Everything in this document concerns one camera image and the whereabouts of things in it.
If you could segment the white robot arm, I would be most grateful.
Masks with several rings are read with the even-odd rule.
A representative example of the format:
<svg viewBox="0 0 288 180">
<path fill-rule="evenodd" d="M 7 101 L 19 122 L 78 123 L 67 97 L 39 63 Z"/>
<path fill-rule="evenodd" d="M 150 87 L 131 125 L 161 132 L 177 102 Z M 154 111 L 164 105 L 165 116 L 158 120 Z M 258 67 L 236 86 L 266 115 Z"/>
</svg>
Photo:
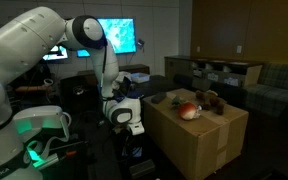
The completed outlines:
<svg viewBox="0 0 288 180">
<path fill-rule="evenodd" d="M 13 114 L 6 91 L 8 84 L 57 45 L 71 51 L 87 50 L 100 83 L 104 116 L 114 125 L 127 126 L 134 135 L 144 132 L 140 101 L 114 99 L 118 61 L 99 21 L 89 15 L 64 20 L 48 7 L 37 7 L 0 28 L 0 180 L 43 180 L 30 160 L 26 143 L 44 128 L 68 128 L 58 106 L 38 106 Z"/>
</svg>

